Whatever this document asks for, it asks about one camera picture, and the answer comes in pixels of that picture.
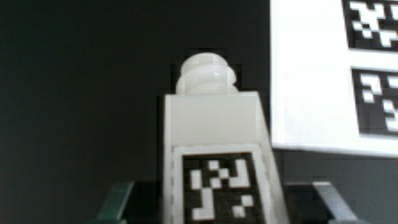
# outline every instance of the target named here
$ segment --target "black and white square pattern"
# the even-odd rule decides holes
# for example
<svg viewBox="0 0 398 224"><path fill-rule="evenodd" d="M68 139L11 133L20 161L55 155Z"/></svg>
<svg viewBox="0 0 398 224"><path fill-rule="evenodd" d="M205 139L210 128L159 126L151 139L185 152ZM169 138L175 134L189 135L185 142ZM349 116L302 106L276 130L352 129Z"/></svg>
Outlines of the black and white square pattern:
<svg viewBox="0 0 398 224"><path fill-rule="evenodd" d="M253 153L183 155L185 223L263 224Z"/></svg>
<svg viewBox="0 0 398 224"><path fill-rule="evenodd" d="M398 71L352 69L361 134L398 137Z"/></svg>
<svg viewBox="0 0 398 224"><path fill-rule="evenodd" d="M398 51L398 1L343 0L350 48Z"/></svg>

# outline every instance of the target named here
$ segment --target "white plastic object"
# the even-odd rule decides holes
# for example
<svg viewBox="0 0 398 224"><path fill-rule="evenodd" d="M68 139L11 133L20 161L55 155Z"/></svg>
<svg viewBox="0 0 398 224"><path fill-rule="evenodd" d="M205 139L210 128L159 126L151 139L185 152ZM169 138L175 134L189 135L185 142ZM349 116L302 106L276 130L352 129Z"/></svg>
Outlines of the white plastic object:
<svg viewBox="0 0 398 224"><path fill-rule="evenodd" d="M203 53L187 59L178 80L178 95L237 93L235 82L235 71L217 54Z"/></svg>
<svg viewBox="0 0 398 224"><path fill-rule="evenodd" d="M260 96L258 92L237 91L235 81L223 57L212 53L194 55L182 67L178 94L166 96L164 224L185 223L185 190L201 192L203 205L192 209L192 219L199 221L217 216L214 192L223 188L221 179L230 181L231 188L254 187L247 183L249 164L240 159L235 176L217 161L208 161L208 169L219 170L210 186L201 181L201 170L183 176L189 156L237 153L247 153L253 158L265 222L290 224ZM191 186L183 177L192 180ZM242 194L240 205L226 208L237 218L246 217L246 209L253 208L251 198L253 195Z"/></svg>

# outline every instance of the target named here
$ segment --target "black background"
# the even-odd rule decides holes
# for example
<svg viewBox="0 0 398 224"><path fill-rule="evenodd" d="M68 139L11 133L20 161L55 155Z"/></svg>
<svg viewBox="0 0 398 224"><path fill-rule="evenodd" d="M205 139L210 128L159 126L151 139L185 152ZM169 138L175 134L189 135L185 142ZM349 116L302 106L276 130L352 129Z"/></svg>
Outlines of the black background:
<svg viewBox="0 0 398 224"><path fill-rule="evenodd" d="M0 3L4 224L87 223L114 182L157 180L162 97L194 52L223 52L270 118L269 23L260 0ZM395 160L278 158L286 180L333 180L359 216L397 223Z"/></svg>

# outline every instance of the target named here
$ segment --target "white rounded knob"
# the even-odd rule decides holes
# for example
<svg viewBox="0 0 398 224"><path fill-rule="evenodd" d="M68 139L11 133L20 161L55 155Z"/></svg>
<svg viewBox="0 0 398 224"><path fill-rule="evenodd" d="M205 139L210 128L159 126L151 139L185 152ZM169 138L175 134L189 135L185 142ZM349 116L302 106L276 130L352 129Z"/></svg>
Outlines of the white rounded knob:
<svg viewBox="0 0 398 224"><path fill-rule="evenodd" d="M237 75L224 58L214 53L196 54L182 66L176 93L231 94L237 93Z"/></svg>

